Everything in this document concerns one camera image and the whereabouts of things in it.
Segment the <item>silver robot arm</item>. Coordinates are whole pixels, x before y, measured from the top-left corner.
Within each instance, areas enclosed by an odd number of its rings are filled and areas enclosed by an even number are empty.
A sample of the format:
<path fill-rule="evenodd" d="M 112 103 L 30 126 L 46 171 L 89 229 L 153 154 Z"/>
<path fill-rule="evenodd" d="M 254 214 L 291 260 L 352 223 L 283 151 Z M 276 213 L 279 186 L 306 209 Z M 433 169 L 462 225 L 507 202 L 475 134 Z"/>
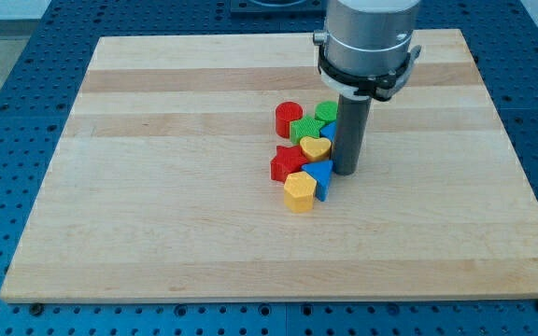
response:
<path fill-rule="evenodd" d="M 381 76 L 406 59 L 419 0 L 329 0 L 323 55 L 348 75 Z"/>

